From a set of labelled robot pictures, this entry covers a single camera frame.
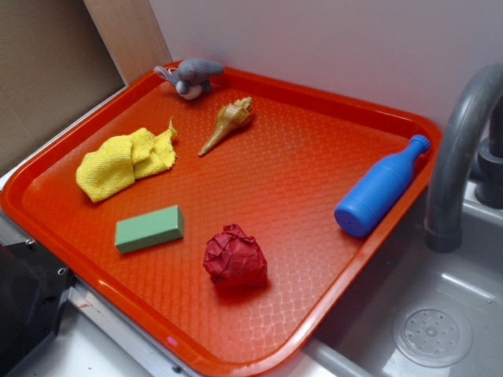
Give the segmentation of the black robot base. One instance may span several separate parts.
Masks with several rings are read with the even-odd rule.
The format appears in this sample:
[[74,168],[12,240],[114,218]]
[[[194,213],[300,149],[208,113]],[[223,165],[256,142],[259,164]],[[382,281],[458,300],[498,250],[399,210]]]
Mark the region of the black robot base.
[[1,246],[1,375],[11,376],[58,335],[70,269],[42,244]]

